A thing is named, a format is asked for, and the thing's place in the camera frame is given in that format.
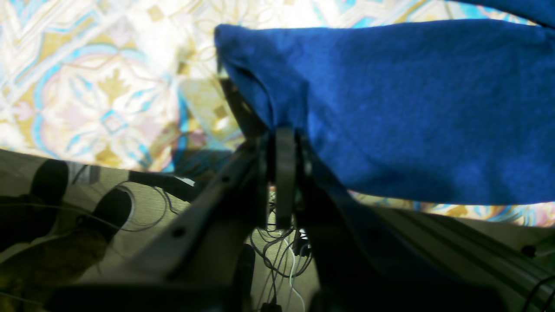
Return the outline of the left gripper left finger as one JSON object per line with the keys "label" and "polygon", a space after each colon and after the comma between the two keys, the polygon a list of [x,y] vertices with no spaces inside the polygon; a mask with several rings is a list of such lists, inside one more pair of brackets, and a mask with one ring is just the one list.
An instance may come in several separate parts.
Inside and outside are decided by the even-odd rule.
{"label": "left gripper left finger", "polygon": [[131,182],[156,186],[190,207],[126,262],[127,282],[230,282],[246,237],[264,226],[271,180],[271,138],[238,87],[220,79],[247,140],[204,186],[132,171]]}

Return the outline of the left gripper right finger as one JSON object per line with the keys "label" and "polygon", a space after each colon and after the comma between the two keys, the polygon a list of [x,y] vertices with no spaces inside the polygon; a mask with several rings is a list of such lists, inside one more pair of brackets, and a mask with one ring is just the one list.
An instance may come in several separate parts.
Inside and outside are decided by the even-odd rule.
{"label": "left gripper right finger", "polygon": [[324,286],[358,281],[431,284],[438,271],[415,253],[372,209],[355,201],[318,158],[307,137],[296,134],[298,185],[307,231]]}

